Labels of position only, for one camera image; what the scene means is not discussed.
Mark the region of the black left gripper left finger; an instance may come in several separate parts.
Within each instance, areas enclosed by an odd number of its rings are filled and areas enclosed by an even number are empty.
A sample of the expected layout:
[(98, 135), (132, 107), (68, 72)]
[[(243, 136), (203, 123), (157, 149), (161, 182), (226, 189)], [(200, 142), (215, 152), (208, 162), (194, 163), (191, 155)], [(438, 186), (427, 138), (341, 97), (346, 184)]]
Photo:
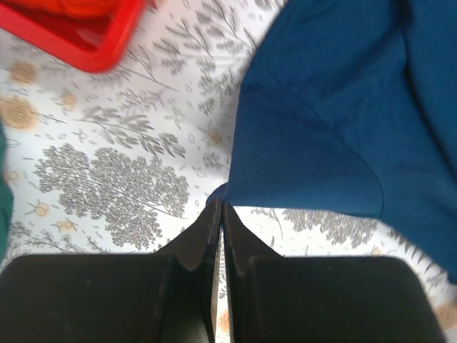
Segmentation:
[(1, 273), (3, 342), (213, 342), (221, 202), (149, 254), (42, 254)]

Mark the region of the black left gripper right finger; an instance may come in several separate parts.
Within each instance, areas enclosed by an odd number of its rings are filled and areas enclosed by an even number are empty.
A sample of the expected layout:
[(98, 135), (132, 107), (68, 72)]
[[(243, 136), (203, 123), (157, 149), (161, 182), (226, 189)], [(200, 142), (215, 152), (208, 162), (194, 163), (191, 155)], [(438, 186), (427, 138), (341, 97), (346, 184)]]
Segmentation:
[(283, 257), (222, 210), (232, 342), (444, 342), (395, 257)]

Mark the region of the dark blue t shirt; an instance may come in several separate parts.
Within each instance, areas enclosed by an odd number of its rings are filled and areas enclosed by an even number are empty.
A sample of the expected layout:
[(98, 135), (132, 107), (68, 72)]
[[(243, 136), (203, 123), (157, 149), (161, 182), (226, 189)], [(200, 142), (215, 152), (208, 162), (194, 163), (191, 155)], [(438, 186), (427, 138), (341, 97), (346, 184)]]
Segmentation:
[(379, 219), (456, 281), (456, 3), (289, 1), (241, 83), (236, 206)]

